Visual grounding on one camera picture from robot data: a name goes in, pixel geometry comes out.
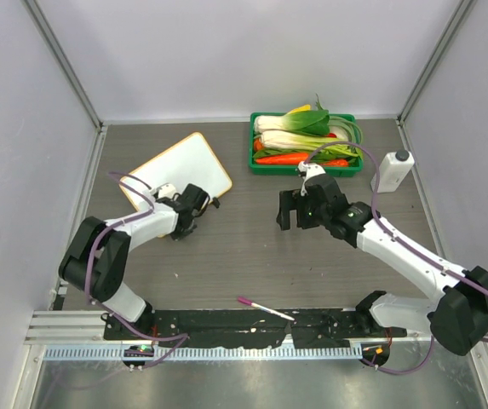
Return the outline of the small orange-framed whiteboard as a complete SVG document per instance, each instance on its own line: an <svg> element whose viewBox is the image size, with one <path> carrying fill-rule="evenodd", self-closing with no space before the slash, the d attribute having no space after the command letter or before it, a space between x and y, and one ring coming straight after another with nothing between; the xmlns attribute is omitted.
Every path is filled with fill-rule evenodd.
<svg viewBox="0 0 488 409"><path fill-rule="evenodd" d="M233 181L205 137L194 132L172 147L138 166L130 174L157 189L167 183L181 193L187 184L201 187L210 197L220 198Z"/></svg>

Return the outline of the pink-capped whiteboard marker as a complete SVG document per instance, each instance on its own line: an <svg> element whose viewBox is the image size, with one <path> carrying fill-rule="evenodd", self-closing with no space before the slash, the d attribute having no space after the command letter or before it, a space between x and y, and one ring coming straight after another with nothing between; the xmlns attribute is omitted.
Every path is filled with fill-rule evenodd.
<svg viewBox="0 0 488 409"><path fill-rule="evenodd" d="M261 310L261 311L263 311L265 313L268 313L268 314L272 314L272 315L278 316L279 318L282 318L284 320L288 320L288 321L291 321L291 322L293 322L295 320L294 317L292 317L292 316L290 316L288 314L282 313L281 311L278 311L278 310L275 310L275 309L272 309L272 308L263 306L263 305L261 305L259 303L253 302L253 301L251 301L250 299L248 299L246 297L238 296L237 297L237 301L239 303L243 304L243 305L246 305L246 306L249 306L249 307L252 307L252 308Z"/></svg>

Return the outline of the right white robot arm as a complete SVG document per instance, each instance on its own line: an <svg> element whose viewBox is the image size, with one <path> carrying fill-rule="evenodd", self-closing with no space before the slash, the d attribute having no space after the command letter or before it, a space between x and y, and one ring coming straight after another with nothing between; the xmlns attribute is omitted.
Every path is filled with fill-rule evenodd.
<svg viewBox="0 0 488 409"><path fill-rule="evenodd" d="M488 334L488 271L448 262L409 239L364 202L347 201L336 180L325 173L278 196L277 224L290 229L296 213L301 229L322 227L330 235L376 257L423 294L397 297L370 294L355 316L360 333L373 337L385 327L427 333L453 354L464 356Z"/></svg>

